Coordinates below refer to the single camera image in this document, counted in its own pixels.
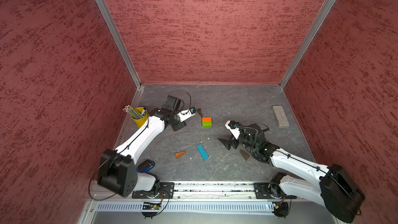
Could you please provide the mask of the dark brown triangular block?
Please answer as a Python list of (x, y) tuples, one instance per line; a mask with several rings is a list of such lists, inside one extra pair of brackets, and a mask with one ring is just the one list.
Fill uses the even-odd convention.
[(203, 113), (202, 113), (202, 111), (201, 111), (200, 108), (197, 109), (197, 112), (198, 112), (198, 114), (201, 116), (201, 118), (203, 118)]

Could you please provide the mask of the green rectangular block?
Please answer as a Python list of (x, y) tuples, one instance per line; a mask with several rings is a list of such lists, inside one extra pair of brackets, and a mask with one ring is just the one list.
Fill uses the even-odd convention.
[(204, 128), (212, 127), (212, 121), (203, 121), (202, 122), (202, 127), (204, 127)]

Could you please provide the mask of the orange rectangular block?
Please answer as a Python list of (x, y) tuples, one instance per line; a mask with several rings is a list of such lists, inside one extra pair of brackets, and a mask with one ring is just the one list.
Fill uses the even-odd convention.
[(203, 117), (202, 121), (203, 122), (212, 121), (212, 118), (211, 117)]

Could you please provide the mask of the orange triangular block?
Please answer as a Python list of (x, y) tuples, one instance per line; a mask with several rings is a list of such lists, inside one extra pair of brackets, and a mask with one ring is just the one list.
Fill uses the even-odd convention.
[(187, 152), (186, 151), (180, 151), (175, 153), (175, 157), (177, 159), (181, 158), (183, 155), (185, 155)]

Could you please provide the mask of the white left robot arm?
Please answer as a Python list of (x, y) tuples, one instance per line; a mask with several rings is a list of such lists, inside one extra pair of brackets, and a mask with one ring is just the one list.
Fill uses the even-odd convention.
[(136, 191), (146, 191), (154, 196), (161, 192), (159, 178), (150, 173), (138, 172), (137, 162), (148, 145), (168, 126), (178, 131), (186, 120), (197, 113), (195, 107), (180, 110), (182, 100), (169, 95), (162, 108), (147, 114), (143, 126), (115, 150), (105, 150), (100, 159), (97, 184), (116, 195), (127, 197)]

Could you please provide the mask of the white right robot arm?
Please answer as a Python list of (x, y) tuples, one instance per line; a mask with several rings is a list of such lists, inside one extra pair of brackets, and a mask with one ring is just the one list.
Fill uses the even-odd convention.
[(351, 224), (360, 216), (365, 194), (340, 165), (326, 166), (310, 162), (282, 149), (265, 138), (269, 128), (249, 126), (229, 120), (225, 127), (229, 139), (219, 139), (227, 150), (244, 146), (257, 162), (281, 169), (268, 183), (274, 199), (295, 196), (324, 206), (341, 222)]

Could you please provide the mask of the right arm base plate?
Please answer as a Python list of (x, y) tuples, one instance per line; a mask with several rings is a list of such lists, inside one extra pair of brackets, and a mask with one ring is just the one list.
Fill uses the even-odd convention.
[(282, 201), (283, 199), (297, 199), (296, 196), (290, 196), (283, 193), (281, 188), (276, 184), (254, 183), (254, 193), (256, 199)]

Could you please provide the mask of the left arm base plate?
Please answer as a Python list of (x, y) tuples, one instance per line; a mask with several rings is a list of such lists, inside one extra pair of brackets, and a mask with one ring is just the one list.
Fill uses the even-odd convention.
[(172, 199), (174, 195), (174, 182), (160, 182), (154, 186), (152, 191), (134, 191), (132, 199)]

